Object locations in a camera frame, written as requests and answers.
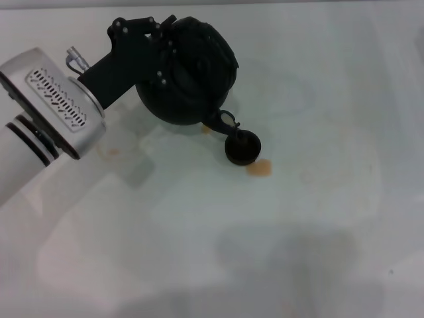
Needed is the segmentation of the large spilled tea puddle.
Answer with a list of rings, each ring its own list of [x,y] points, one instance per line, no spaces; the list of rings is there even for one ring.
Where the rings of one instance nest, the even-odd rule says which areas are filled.
[[[259,159],[246,167],[246,172],[250,176],[266,177],[272,174],[272,163],[267,159]]]

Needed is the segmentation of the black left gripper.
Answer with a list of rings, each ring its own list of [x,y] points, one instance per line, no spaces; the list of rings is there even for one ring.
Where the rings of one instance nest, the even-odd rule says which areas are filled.
[[[177,41],[164,33],[176,22],[170,15],[161,23],[153,17],[117,18],[107,29],[112,42],[108,55],[78,77],[103,109],[135,85],[167,85],[176,59]]]

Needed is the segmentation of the small dark teacup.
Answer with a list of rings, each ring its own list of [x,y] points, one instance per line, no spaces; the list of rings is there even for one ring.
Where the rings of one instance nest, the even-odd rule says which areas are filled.
[[[238,130],[225,140],[227,159],[237,166],[247,166],[258,158],[262,149],[260,139],[251,131]]]

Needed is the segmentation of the black round teapot with handle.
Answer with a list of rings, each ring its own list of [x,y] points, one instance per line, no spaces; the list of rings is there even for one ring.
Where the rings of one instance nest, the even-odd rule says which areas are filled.
[[[174,22],[166,39],[178,42],[170,81],[167,85],[136,85],[145,107],[173,125],[203,123],[218,133],[234,136],[238,127],[221,118],[221,106],[239,67],[231,47],[210,24],[193,17]]]

